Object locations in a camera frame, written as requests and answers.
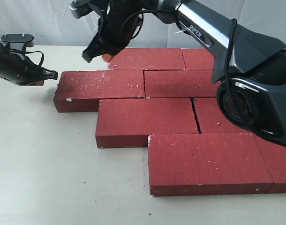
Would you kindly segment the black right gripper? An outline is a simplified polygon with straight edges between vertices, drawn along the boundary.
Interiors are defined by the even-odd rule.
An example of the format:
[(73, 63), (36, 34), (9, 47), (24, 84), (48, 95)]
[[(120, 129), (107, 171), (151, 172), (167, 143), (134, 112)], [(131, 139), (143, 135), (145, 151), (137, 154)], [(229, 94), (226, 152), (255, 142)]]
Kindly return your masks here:
[(127, 47), (139, 23), (139, 15), (134, 13), (142, 9), (137, 0), (110, 0), (104, 17), (104, 25), (86, 49), (83, 59), (90, 63), (102, 55), (105, 62), (110, 62), (115, 55)]

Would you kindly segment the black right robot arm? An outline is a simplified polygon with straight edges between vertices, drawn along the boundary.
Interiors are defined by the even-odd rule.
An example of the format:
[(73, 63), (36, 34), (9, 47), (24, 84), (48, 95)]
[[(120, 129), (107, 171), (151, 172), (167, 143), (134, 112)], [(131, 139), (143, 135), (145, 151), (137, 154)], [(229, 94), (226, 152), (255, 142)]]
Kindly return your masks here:
[(253, 32), (196, 0), (81, 0), (70, 6), (75, 17), (99, 16), (98, 32), (83, 51), (90, 62), (116, 56), (151, 13), (175, 23), (214, 58), (211, 81), (219, 83), (217, 103), (234, 125), (286, 146), (286, 46)]

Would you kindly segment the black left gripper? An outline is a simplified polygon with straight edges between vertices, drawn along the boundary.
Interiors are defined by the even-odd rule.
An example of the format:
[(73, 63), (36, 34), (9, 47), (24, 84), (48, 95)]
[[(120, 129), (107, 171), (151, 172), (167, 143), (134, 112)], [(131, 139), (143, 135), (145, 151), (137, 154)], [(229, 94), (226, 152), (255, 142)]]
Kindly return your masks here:
[(18, 86), (42, 86), (45, 80), (57, 80), (58, 72), (42, 67), (44, 54), (38, 64), (27, 56), (24, 59), (15, 53), (9, 53), (0, 40), (0, 78)]

